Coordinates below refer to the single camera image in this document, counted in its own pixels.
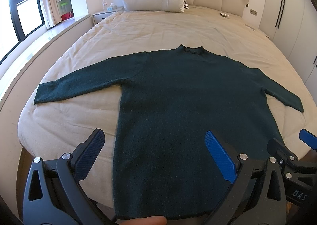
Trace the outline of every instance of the bed sheet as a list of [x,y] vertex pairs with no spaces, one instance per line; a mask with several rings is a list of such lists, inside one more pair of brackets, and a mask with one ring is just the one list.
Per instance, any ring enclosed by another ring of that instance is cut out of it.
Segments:
[[[180,44],[203,46],[215,54],[260,68],[267,76],[298,95],[304,113],[267,95],[267,102],[286,146],[299,158],[310,148],[298,133],[317,134],[317,108],[294,68],[259,30],[244,26],[242,18],[224,18],[213,9],[192,6],[184,13],[116,12],[84,34],[50,68],[42,83],[110,57],[142,51],[174,49]],[[72,152],[95,128],[106,136],[105,145],[87,179],[80,182],[87,195],[113,207],[112,161],[121,87],[109,88],[60,102],[34,105],[36,90],[26,103],[18,124],[20,143],[44,160]]]

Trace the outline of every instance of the finger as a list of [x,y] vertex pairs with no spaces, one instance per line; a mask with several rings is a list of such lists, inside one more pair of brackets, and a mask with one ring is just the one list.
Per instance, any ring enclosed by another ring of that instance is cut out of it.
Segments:
[[153,216],[142,219],[133,219],[121,223],[121,225],[166,225],[167,220],[163,216]]

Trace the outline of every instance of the metal bolt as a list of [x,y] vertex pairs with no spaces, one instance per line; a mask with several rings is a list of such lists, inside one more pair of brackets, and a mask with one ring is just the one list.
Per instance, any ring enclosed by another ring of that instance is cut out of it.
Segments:
[[70,158],[70,154],[69,154],[69,153],[64,153],[63,156],[62,156],[62,158],[63,158],[64,160],[68,160],[68,159]]
[[241,160],[247,160],[248,156],[245,153],[240,154],[240,159]]
[[36,157],[36,158],[34,158],[34,163],[39,163],[40,161],[41,161],[41,158],[40,157]]
[[270,157],[270,162],[276,163],[276,159],[274,157]]

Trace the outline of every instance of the white nightstand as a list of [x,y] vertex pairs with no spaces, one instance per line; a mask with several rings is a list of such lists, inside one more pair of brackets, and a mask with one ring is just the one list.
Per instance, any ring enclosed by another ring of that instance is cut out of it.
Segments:
[[94,25],[98,24],[102,20],[104,20],[106,17],[112,15],[114,12],[118,10],[123,10],[123,7],[117,7],[115,10],[107,10],[107,11],[99,11],[97,13],[93,14],[93,21]]

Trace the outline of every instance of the electrical socket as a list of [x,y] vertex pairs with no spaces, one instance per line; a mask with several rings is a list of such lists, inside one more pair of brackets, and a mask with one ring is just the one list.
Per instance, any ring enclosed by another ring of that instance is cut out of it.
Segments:
[[255,10],[250,10],[250,13],[252,14],[252,15],[257,15],[257,12],[255,11]]

